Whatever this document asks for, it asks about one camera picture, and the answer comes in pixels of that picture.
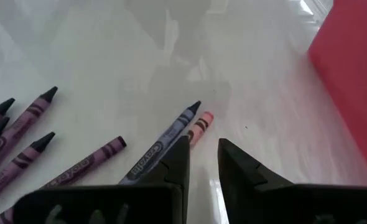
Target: crayola logo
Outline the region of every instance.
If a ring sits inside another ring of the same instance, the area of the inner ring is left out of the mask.
[[[158,153],[163,150],[163,144],[160,141],[154,143],[154,145],[145,153],[145,155],[135,164],[135,166],[129,171],[127,178],[129,180],[137,179],[143,172],[149,168],[152,162],[157,158]]]

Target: black plastic object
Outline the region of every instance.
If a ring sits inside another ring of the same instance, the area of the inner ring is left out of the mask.
[[[136,185],[38,190],[15,204],[14,223],[184,224],[189,153],[181,137]]]
[[[367,224],[367,188],[292,184],[227,139],[218,165],[230,224]]]

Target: white table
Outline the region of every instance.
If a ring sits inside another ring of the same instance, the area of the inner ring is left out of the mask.
[[[77,185],[116,184],[196,100],[215,121],[192,152],[188,223],[226,223],[216,150],[228,138],[283,177],[367,185],[367,165],[305,53],[319,22],[289,0],[0,0],[0,102],[16,118],[57,85],[9,161],[57,137],[0,212],[112,138],[127,149]]]

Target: glossy white surface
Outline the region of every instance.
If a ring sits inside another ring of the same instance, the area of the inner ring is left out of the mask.
[[[16,118],[57,85],[9,161],[49,131],[0,212],[112,138],[127,149],[78,185],[116,184],[196,100],[188,223],[226,223],[218,138],[301,183],[367,185],[367,165],[305,53],[325,15],[288,0],[0,0],[0,102]]]

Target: blue crayon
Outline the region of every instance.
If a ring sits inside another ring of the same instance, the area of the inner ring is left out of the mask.
[[[165,154],[169,146],[195,117],[200,104],[201,102],[197,101],[179,115],[156,143],[141,157],[124,178],[120,180],[119,184],[135,184],[144,174],[148,173],[157,164],[157,161],[160,160],[161,155]]]

